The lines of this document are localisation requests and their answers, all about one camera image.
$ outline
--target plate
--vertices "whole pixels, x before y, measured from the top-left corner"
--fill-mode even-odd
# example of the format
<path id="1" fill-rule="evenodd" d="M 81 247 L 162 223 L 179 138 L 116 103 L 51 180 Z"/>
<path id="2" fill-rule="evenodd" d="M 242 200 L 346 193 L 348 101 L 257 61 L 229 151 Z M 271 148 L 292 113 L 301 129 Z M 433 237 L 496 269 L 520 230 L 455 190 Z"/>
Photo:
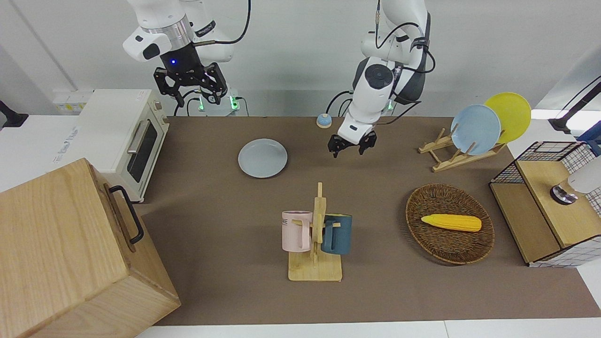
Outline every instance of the plate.
<path id="1" fill-rule="evenodd" d="M 532 109 L 520 94 L 500 93 L 486 100 L 484 105 L 494 110 L 501 121 L 503 134 L 499 137 L 499 143 L 516 140 L 530 125 Z"/>
<path id="2" fill-rule="evenodd" d="M 451 136 L 453 144 L 467 152 L 476 142 L 470 155 L 482 155 L 495 146 L 501 134 L 501 122 L 495 112 L 485 105 L 471 105 L 459 112 L 451 123 L 451 130 L 459 124 Z"/>
<path id="3" fill-rule="evenodd" d="M 278 174 L 287 161 L 288 153 L 284 146 L 268 138 L 250 141 L 238 154 L 240 169 L 258 179 Z"/>
<path id="4" fill-rule="evenodd" d="M 478 217 L 482 221 L 482 229 L 477 232 L 448 230 L 421 220 L 431 214 Z M 450 185 L 433 183 L 416 189 L 409 196 L 405 216 L 417 243 L 429 254 L 447 263 L 475 263 L 485 258 L 495 243 L 495 229 L 484 207 L 467 192 Z"/>

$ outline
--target yellow plate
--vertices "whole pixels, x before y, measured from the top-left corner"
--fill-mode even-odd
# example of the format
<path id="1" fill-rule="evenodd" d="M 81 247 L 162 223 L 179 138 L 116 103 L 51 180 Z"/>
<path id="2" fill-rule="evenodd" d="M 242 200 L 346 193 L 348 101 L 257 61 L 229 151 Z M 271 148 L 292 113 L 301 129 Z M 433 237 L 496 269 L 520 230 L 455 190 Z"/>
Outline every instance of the yellow plate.
<path id="1" fill-rule="evenodd" d="M 530 104 L 519 94 L 500 93 L 486 100 L 484 105 L 494 110 L 501 122 L 502 134 L 498 143 L 516 140 L 530 125 Z"/>

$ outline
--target yellow corn toy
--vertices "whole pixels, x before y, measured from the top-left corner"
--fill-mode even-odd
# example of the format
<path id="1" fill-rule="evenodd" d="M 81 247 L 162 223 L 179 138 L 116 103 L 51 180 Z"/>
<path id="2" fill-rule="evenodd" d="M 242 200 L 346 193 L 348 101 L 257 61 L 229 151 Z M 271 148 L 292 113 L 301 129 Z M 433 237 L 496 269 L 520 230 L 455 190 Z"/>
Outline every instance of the yellow corn toy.
<path id="1" fill-rule="evenodd" d="M 478 217 L 450 214 L 432 214 L 421 218 L 431 226 L 448 229 L 476 232 L 482 229 L 482 221 Z"/>

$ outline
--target woven tray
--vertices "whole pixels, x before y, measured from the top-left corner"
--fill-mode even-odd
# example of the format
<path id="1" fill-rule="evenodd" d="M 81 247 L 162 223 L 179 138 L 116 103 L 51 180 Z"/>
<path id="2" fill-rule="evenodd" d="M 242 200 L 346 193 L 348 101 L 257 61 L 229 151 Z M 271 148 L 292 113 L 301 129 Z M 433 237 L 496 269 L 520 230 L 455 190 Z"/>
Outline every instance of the woven tray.
<path id="1" fill-rule="evenodd" d="M 421 221 L 431 214 L 476 216 L 482 220 L 478 232 L 441 229 Z M 415 190 L 405 209 L 407 225 L 417 243 L 432 256 L 448 263 L 469 264 L 488 255 L 495 242 L 490 216 L 473 197 L 450 185 L 428 184 Z"/>

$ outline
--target box handle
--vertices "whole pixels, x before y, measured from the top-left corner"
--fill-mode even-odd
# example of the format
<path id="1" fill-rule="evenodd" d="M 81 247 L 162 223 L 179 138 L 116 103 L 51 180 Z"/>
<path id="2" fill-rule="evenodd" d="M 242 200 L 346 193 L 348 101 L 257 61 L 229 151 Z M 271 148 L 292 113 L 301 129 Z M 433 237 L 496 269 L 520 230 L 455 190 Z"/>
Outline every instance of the box handle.
<path id="1" fill-rule="evenodd" d="M 136 244 L 137 242 L 139 242 L 142 239 L 142 237 L 144 237 L 144 229 L 142 228 L 142 224 L 140 223 L 140 220 L 138 219 L 136 210 L 133 209 L 132 201 L 129 199 L 129 196 L 127 195 L 127 192 L 125 191 L 125 188 L 123 188 L 120 185 L 115 185 L 115 186 L 112 186 L 109 188 L 109 192 L 111 194 L 114 194 L 117 191 L 121 191 L 121 193 L 123 194 L 123 197 L 125 197 L 125 202 L 127 203 L 129 212 L 132 213 L 133 221 L 136 222 L 136 227 L 138 228 L 138 234 L 129 240 L 129 242 L 131 244 Z"/>

